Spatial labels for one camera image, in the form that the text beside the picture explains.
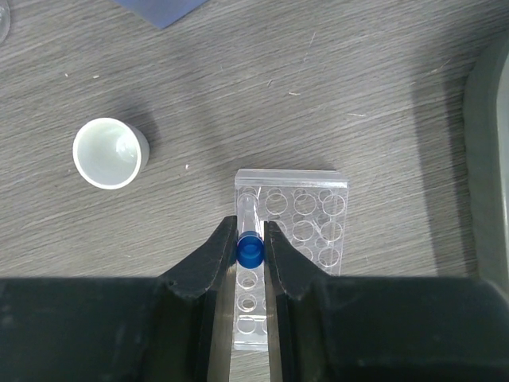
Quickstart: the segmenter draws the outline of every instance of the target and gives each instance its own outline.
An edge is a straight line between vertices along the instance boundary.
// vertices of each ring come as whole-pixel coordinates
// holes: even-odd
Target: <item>gray wood grain surface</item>
[[[351,179],[344,274],[476,273],[462,91],[509,2],[210,0],[165,30],[107,0],[11,7],[1,276],[160,274],[233,212],[241,167]],[[152,147],[116,192],[72,163],[100,116]],[[267,365],[234,352],[231,380]]]

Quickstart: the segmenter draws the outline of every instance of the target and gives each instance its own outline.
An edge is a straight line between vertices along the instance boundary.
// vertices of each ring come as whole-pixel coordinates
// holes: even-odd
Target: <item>blue cap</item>
[[[256,268],[263,261],[263,241],[255,231],[245,231],[237,243],[237,261],[247,269]]]

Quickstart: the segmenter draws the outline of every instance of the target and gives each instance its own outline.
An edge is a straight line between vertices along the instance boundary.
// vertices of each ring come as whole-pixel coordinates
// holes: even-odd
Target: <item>white cup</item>
[[[120,189],[131,183],[149,160],[149,143],[135,127],[113,118],[93,119],[72,145],[74,164],[90,184]]]

